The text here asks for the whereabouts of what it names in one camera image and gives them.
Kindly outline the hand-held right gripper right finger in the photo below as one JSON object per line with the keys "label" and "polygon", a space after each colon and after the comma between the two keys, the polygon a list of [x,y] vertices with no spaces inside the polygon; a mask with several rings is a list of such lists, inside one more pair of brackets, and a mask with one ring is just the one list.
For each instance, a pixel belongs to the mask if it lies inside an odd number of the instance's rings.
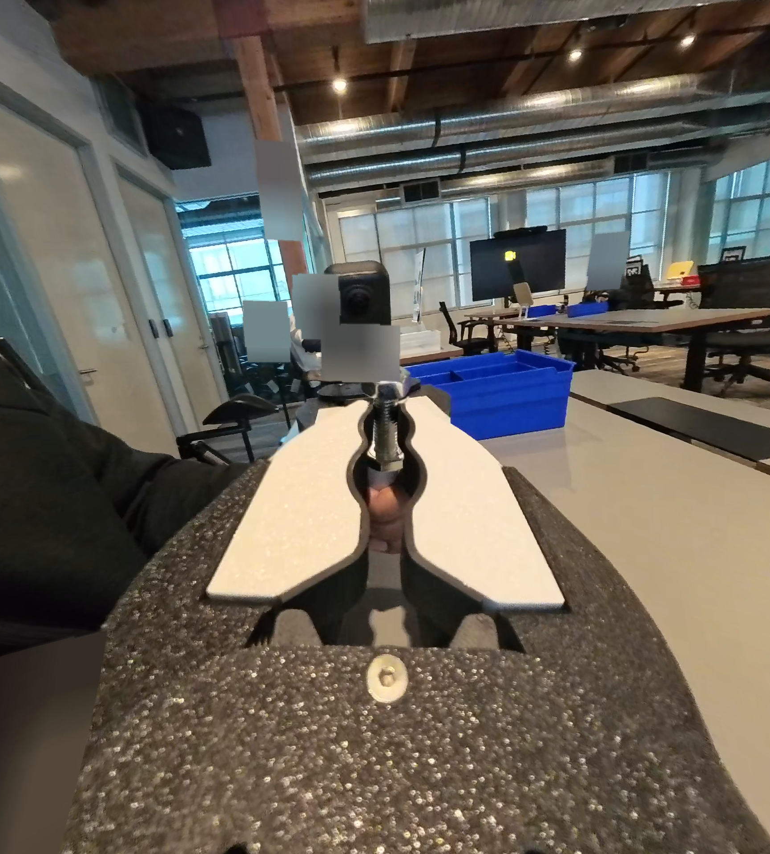
{"label": "hand-held right gripper right finger", "polygon": [[405,534],[422,569],[486,611],[556,611],[563,593],[501,464],[428,397],[404,402],[420,480]]}

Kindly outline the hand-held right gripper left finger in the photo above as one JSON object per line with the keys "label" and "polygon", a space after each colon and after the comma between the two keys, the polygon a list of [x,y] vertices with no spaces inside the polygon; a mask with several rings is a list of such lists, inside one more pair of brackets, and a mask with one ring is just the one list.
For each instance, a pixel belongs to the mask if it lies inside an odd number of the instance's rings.
{"label": "hand-held right gripper left finger", "polygon": [[369,440],[369,403],[330,407],[271,459],[206,588],[216,602],[327,606],[366,586],[369,513],[355,471]]}

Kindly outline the blue plastic bin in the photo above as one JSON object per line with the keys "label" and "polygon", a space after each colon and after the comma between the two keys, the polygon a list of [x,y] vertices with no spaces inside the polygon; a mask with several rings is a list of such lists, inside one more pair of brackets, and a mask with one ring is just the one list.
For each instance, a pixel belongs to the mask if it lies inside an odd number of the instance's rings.
{"label": "blue plastic bin", "polygon": [[408,367],[451,399],[455,427],[478,441],[564,426],[574,364],[518,349]]}

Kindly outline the silver hex bolt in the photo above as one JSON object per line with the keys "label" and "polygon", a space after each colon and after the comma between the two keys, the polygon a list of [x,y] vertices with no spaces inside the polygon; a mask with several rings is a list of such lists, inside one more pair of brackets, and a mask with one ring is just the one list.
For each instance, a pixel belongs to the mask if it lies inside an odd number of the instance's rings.
{"label": "silver hex bolt", "polygon": [[400,401],[372,400],[372,438],[367,458],[372,468],[387,474],[403,468],[403,452],[399,444]]}

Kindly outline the person's left forearm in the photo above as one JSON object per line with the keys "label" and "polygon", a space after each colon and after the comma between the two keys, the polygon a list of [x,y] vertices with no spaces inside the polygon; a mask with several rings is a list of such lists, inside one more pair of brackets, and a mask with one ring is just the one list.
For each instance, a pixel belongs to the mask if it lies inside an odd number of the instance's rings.
{"label": "person's left forearm", "polygon": [[134,449],[0,357],[0,657],[98,631],[246,469]]}

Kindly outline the person's left hand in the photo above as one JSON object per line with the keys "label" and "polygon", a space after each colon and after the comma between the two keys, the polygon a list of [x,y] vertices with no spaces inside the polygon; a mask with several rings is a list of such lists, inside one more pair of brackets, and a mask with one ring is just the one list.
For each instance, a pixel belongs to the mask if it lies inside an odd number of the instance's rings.
{"label": "person's left hand", "polygon": [[399,484],[369,487],[369,549],[386,554],[400,554],[409,497]]}

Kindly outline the wooden office desk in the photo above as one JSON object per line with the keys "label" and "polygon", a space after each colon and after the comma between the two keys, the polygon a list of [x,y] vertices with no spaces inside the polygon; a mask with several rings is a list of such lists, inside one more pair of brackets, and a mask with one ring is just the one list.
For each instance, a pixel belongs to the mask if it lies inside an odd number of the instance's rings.
{"label": "wooden office desk", "polygon": [[485,326],[512,326],[520,329],[554,328],[608,335],[684,334],[689,336],[685,376],[681,387],[701,392],[707,354],[707,337],[711,331],[729,328],[744,322],[770,318],[770,307],[748,308],[670,308],[628,309],[600,314],[568,317],[552,314],[538,318],[482,317],[476,319]]}

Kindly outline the black desk mat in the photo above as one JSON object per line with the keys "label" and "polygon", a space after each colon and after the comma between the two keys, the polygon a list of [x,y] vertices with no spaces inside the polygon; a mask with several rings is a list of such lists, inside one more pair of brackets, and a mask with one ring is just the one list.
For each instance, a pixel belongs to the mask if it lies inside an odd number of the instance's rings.
{"label": "black desk mat", "polygon": [[690,439],[749,462],[770,459],[770,428],[659,397],[627,400],[609,411],[650,429]]}

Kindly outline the black mesh office chair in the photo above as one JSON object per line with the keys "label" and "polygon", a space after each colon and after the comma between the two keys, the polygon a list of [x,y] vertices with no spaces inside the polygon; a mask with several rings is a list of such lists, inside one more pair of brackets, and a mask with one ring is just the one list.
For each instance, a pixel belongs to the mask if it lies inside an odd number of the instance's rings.
{"label": "black mesh office chair", "polygon": [[[701,310],[770,309],[770,256],[700,266],[698,275]],[[705,379],[714,379],[724,395],[747,378],[770,383],[770,369],[754,363],[759,356],[770,356],[770,315],[697,329],[689,339],[681,387],[700,392]]]}

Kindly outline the black wall monitor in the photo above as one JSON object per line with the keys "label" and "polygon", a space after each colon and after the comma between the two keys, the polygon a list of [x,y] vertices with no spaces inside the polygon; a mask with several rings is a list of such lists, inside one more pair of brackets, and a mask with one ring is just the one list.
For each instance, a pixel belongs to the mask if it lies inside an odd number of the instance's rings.
{"label": "black wall monitor", "polygon": [[474,302],[513,298],[517,283],[533,294],[566,288],[565,229],[502,231],[468,248]]}

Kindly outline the silver ventilation duct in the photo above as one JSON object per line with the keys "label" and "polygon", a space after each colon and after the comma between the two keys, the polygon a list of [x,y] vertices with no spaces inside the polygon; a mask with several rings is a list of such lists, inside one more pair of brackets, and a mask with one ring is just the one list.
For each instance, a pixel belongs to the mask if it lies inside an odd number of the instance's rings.
{"label": "silver ventilation duct", "polygon": [[303,163],[312,164],[767,103],[770,72],[717,70],[313,123],[294,134]]}
{"label": "silver ventilation duct", "polygon": [[507,176],[523,186],[571,183],[577,178],[615,177],[648,173],[687,165],[711,165],[726,152],[725,141],[695,139],[663,146],[618,151],[589,151],[545,160],[508,158],[490,161],[492,152],[470,152],[458,147],[455,154],[422,153],[398,157],[392,162],[374,159],[370,163],[339,161],[311,165],[306,177],[311,189],[320,194],[339,195],[402,185],[439,182],[446,186],[492,186]]}

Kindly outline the black wall speaker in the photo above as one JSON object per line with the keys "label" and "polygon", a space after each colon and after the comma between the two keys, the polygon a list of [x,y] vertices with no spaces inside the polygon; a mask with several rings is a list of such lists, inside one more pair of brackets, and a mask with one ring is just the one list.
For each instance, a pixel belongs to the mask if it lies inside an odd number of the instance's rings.
{"label": "black wall speaker", "polygon": [[197,113],[174,105],[140,101],[138,111],[150,154],[170,170],[211,166],[203,123]]}

